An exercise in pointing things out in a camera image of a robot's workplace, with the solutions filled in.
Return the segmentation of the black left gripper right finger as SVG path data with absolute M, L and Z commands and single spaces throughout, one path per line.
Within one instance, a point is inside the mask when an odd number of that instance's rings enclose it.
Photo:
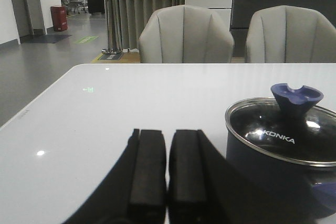
M 206 181 L 196 130 L 177 130 L 169 160 L 170 223 L 265 223 L 256 204 L 222 204 Z

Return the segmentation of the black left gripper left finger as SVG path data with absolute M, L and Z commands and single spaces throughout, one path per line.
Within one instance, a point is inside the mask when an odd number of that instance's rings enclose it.
M 166 148 L 161 131 L 133 130 L 121 156 L 66 223 L 164 223 Z

